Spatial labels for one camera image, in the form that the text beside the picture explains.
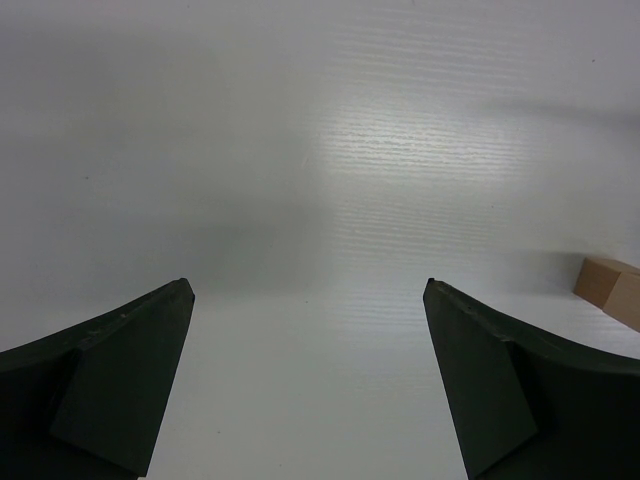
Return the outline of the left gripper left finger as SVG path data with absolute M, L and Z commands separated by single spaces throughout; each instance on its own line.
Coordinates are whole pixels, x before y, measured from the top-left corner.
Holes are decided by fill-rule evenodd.
M 194 304 L 180 278 L 2 352 L 2 478 L 145 477 Z

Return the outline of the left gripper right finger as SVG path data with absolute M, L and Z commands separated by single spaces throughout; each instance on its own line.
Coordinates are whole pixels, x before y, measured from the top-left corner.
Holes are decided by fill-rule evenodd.
M 468 478 L 638 478 L 638 360 L 435 279 L 423 303 Z

